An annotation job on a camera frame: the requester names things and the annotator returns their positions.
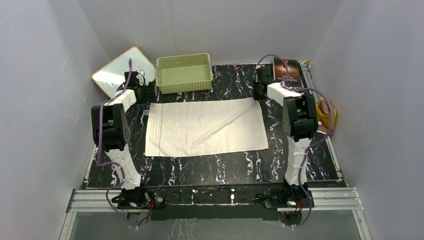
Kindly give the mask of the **white terry towel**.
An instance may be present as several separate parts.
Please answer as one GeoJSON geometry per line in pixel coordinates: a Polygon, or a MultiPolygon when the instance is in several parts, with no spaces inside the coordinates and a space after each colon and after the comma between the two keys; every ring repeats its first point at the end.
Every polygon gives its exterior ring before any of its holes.
{"type": "Polygon", "coordinates": [[[251,97],[150,105],[147,157],[194,157],[268,147],[260,103],[251,97]]]}

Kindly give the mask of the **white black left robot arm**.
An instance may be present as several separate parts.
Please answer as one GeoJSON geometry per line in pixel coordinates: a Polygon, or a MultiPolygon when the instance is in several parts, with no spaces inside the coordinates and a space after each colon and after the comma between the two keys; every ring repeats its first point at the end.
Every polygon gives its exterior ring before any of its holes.
{"type": "Polygon", "coordinates": [[[130,127],[126,112],[147,97],[149,82],[143,70],[126,71],[125,82],[109,100],[91,108],[93,140],[97,146],[96,164],[111,166],[118,180],[115,187],[133,190],[140,187],[141,175],[130,154],[130,127]]]}

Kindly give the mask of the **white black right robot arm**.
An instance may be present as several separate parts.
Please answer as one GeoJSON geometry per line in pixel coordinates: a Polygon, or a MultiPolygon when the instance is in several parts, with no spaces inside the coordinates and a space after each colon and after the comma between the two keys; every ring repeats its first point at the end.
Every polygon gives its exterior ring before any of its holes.
{"type": "Polygon", "coordinates": [[[274,80],[273,69],[256,66],[252,82],[253,98],[257,101],[271,99],[282,106],[282,127],[288,142],[288,164],[284,176],[290,186],[306,187],[306,157],[312,138],[318,130],[318,117],[314,96],[282,86],[274,80]]]}

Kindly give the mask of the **dark paperback book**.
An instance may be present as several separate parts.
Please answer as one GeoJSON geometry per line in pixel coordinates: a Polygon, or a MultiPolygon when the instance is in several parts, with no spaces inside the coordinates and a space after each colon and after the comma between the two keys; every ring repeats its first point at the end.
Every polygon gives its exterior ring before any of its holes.
{"type": "Polygon", "coordinates": [[[273,79],[284,82],[286,87],[300,88],[302,86],[298,61],[293,59],[280,60],[273,58],[273,79]]]}

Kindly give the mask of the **wood framed whiteboard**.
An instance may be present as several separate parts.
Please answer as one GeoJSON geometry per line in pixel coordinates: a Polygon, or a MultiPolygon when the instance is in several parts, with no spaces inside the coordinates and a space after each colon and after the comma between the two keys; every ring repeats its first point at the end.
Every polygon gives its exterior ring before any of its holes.
{"type": "Polygon", "coordinates": [[[129,60],[132,60],[132,70],[142,73],[147,82],[152,82],[157,76],[155,65],[142,53],[132,46],[124,53],[91,75],[93,82],[109,97],[113,97],[125,79],[129,70],[129,60]]]}

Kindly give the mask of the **green perforated plastic basket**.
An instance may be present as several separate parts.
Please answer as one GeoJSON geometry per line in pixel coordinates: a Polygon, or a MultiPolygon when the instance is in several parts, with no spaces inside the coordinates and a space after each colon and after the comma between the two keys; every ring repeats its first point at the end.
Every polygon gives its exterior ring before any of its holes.
{"type": "Polygon", "coordinates": [[[208,91],[214,79],[208,53],[159,57],[156,86],[165,94],[208,91]]]}

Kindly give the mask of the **orange brown towel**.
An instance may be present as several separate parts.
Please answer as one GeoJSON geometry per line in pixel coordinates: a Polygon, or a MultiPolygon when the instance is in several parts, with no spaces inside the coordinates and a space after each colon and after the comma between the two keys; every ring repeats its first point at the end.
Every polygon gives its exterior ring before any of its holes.
{"type": "Polygon", "coordinates": [[[328,132],[328,129],[331,128],[330,134],[332,135],[335,132],[335,127],[337,123],[337,110],[333,106],[332,107],[332,117],[333,117],[333,123],[331,124],[331,114],[330,114],[330,108],[327,105],[327,102],[323,97],[319,99],[319,101],[315,105],[316,108],[316,114],[318,119],[318,132],[321,132],[323,134],[326,134],[328,132]]]}

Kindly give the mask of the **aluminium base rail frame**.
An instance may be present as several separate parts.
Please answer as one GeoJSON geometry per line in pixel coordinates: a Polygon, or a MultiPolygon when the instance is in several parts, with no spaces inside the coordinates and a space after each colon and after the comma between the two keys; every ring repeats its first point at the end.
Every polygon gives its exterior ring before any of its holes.
{"type": "Polygon", "coordinates": [[[284,205],[260,190],[169,188],[163,209],[115,212],[105,190],[76,190],[62,240],[369,240],[363,206],[350,187],[312,188],[312,201],[284,205]]]}

